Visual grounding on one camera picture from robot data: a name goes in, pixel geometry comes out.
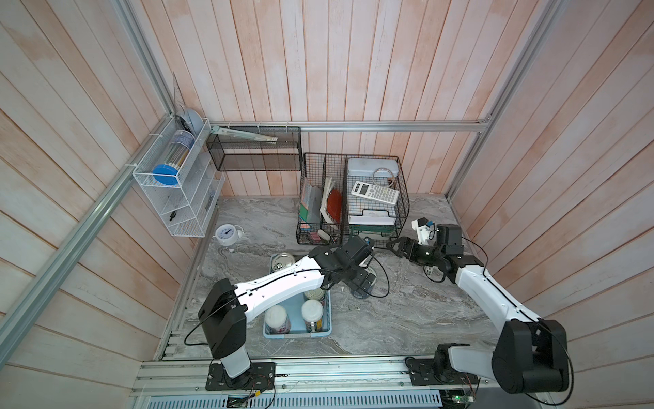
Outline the white lid yellow label can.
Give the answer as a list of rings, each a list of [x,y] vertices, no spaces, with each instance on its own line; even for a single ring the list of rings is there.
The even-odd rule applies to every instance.
[[[320,301],[309,299],[301,306],[301,317],[304,321],[307,332],[322,332],[324,306]]]

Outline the blue yellow pull tab can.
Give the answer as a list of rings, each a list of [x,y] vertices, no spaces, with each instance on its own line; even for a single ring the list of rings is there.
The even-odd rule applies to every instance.
[[[296,259],[288,252],[282,252],[271,257],[271,272],[276,273],[296,263]]]

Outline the light blue plastic basket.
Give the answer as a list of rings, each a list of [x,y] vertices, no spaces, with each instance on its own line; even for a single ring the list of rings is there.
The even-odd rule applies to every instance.
[[[333,325],[332,325],[332,307],[331,307],[331,293],[327,291],[326,303],[324,306],[324,318],[323,318],[323,331],[322,332],[307,332],[304,321],[301,317],[301,306],[305,303],[306,300],[303,296],[303,293],[297,294],[292,298],[288,298],[280,306],[283,306],[290,318],[291,321],[291,330],[287,334],[269,334],[263,324],[262,334],[263,337],[267,339],[297,339],[297,338],[316,338],[316,337],[328,337],[332,334]]]

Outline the white lid red label can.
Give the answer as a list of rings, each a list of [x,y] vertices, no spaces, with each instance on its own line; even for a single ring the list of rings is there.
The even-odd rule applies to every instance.
[[[283,306],[275,305],[264,315],[264,322],[269,334],[287,334],[291,330],[291,321]]]

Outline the dark blue pull tab can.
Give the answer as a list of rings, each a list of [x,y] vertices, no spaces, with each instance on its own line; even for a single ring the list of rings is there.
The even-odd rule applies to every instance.
[[[365,299],[371,296],[371,293],[374,290],[374,286],[377,282],[376,270],[373,267],[367,267],[366,275],[361,282],[359,289],[357,289],[356,294],[359,298]]]

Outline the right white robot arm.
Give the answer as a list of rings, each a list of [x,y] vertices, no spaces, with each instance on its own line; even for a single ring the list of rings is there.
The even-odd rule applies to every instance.
[[[423,269],[435,268],[481,308],[499,332],[493,351],[468,344],[441,344],[434,353],[432,374],[441,384],[475,376],[496,381],[507,393],[567,392],[574,389],[574,369],[567,335],[556,320],[545,320],[510,295],[488,272],[484,262],[466,254],[467,238],[456,224],[414,221],[416,238],[388,242],[388,250]]]

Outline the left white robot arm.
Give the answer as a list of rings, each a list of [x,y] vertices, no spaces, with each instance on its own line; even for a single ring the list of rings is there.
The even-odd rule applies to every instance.
[[[319,246],[289,267],[253,281],[233,284],[220,279],[199,309],[199,326],[212,358],[235,381],[251,372],[245,349],[247,325],[260,314],[305,291],[329,289],[340,282],[354,291],[371,288],[364,262],[374,247],[355,237],[330,248]]]

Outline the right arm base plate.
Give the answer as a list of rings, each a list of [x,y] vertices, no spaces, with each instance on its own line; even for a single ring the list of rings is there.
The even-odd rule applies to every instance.
[[[412,386],[470,386],[475,387],[480,378],[471,373],[460,373],[435,358],[418,359],[406,357],[405,366]]]

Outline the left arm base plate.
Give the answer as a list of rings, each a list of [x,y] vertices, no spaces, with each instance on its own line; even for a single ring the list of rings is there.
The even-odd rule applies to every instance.
[[[221,363],[209,365],[205,389],[208,391],[223,390],[272,390],[276,375],[274,362],[255,362],[243,374],[230,378]]]

